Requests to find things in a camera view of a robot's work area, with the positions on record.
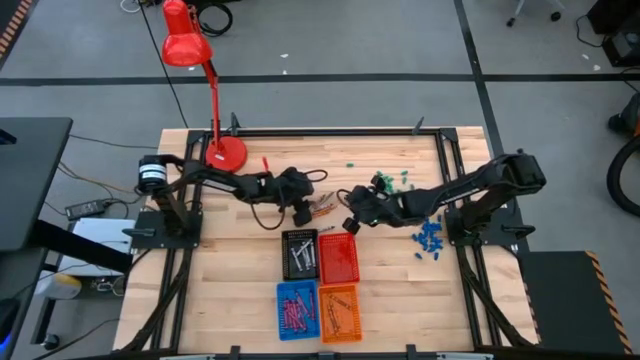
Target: wooden table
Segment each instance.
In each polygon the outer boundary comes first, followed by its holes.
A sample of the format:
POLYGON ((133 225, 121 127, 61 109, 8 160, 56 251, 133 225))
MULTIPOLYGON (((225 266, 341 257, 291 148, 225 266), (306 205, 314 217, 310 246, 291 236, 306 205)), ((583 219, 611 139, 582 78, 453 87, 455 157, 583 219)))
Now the wooden table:
MULTIPOLYGON (((467 172, 489 160, 481 127, 459 127, 457 131, 467 172)), ((187 130, 164 130, 160 152, 183 156, 186 136, 187 130)), ((410 184, 431 188, 442 183, 433 137, 252 137, 245 143, 249 159, 240 173, 262 171, 262 156, 268 158, 276 175, 287 166, 327 170, 329 177, 314 184, 313 197, 367 184, 378 170, 398 179, 395 186, 401 189, 410 184), (347 162, 355 166, 347 168, 347 162), (406 185, 400 185, 403 170, 409 171, 406 185)), ((447 151, 455 173, 449 147, 447 151)), ((174 171, 169 180, 176 177, 174 171)), ((472 349, 455 250, 445 245, 438 261, 426 253, 423 260, 417 259, 414 253, 421 249, 410 236, 419 232, 418 227, 363 226, 356 237, 362 342, 280 341, 275 302, 276 284, 282 281, 280 235, 295 228, 291 212, 280 229, 265 231, 256 224, 249 205, 228 194, 204 188, 202 202, 202 242, 191 265, 180 353, 229 353, 232 345, 240 345, 243 353, 398 352, 406 351, 406 344, 415 344, 418 351, 472 349)), ((256 208, 266 225, 278 221, 275 206, 256 208)), ((334 231, 340 232, 347 216, 348 209, 338 207, 308 227, 335 225, 334 231)), ((166 250, 153 250, 131 273, 114 348, 133 338, 157 303, 165 255, 166 250)), ((496 303, 525 338, 537 342, 516 258, 491 246, 484 248, 484 257, 496 303)), ((483 341, 489 344, 487 321, 477 298, 476 304, 483 341)), ((165 317, 169 319, 165 345, 172 311, 165 317)))

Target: chair wheel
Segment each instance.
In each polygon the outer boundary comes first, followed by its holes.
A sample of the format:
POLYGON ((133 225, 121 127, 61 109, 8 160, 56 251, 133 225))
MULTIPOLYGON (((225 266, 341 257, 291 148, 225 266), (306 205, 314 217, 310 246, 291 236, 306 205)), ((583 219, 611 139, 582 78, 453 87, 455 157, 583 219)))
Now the chair wheel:
POLYGON ((45 350, 51 351, 60 345, 60 338, 58 335, 47 334, 40 345, 42 345, 45 350))

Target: floor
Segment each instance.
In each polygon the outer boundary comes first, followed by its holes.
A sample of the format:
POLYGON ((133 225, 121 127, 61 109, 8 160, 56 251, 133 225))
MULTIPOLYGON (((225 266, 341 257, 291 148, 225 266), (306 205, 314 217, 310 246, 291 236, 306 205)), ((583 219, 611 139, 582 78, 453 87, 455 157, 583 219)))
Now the floor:
MULTIPOLYGON (((0 71, 0 116, 71 117, 76 135, 150 146, 162 128, 182 127, 142 15, 123 12, 118 2, 40 0, 0 71), (49 85, 27 86, 39 83, 49 85)), ((511 29, 505 22, 516 2, 505 0, 231 3, 232 29, 211 40, 218 72, 239 76, 220 86, 223 124, 234 111, 243 126, 254 127, 410 126, 421 116, 425 125, 484 126, 494 150, 524 148, 548 178, 543 191, 519 201, 525 221, 538 229, 529 237, 531 249, 595 251, 638 352, 640 283, 632 274, 640 271, 640 220, 617 208, 605 186, 607 167, 624 143, 607 131, 606 120, 626 105, 632 90, 604 81, 615 76, 578 76, 573 82, 490 76, 619 72, 601 49, 575 38, 575 19, 594 2, 568 1, 563 18, 552 23, 551 6, 530 1, 511 29), (465 18, 472 40, 461 31, 465 18), (470 40, 478 63, 469 61, 470 40), (319 76, 302 76, 308 74, 319 76)), ((166 27, 160 9, 147 9, 147 16, 161 43, 166 27)), ((588 21, 581 26, 586 39, 599 41, 588 21)), ((202 71, 168 71, 182 79, 175 88, 189 125, 206 126, 207 86, 186 78, 202 71)), ((80 175, 131 188, 146 152, 70 139, 63 161, 80 175)), ((632 184, 640 163, 627 167, 623 183, 637 202, 640 188, 632 184)), ((47 200, 62 209, 105 195, 58 173, 47 200)), ((121 217, 123 209, 113 207, 108 215, 121 217)), ((46 207, 41 217, 66 225, 46 207)), ((119 309, 119 299, 60 303, 51 330, 68 341, 117 317, 119 309)), ((35 316, 31 311, 25 329, 35 316)), ((51 359, 105 354, 114 334, 115 324, 107 324, 51 359)), ((15 358, 43 353, 28 344, 29 337, 25 331, 15 358)))

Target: orange tray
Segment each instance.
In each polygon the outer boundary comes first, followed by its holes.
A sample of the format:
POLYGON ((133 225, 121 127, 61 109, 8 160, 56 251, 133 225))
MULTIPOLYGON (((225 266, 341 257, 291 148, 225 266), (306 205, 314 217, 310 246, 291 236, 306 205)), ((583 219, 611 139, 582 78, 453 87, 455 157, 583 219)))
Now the orange tray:
POLYGON ((322 342, 362 341, 356 285, 321 286, 318 289, 322 342))

